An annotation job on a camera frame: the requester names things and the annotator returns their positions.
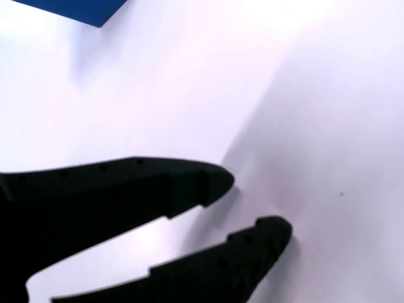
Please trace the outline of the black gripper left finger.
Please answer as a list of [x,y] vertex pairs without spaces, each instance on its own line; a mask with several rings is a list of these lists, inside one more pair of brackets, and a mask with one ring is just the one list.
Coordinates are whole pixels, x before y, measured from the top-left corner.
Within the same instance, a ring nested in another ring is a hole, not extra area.
[[1,301],[28,302],[32,275],[160,217],[210,206],[233,184],[219,165],[173,158],[1,174]]

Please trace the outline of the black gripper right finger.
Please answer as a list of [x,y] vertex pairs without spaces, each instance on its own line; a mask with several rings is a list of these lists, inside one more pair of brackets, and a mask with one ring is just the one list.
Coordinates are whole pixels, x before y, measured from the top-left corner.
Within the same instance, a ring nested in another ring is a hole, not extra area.
[[217,246],[152,268],[145,278],[53,302],[247,302],[291,237],[284,218],[262,217]]

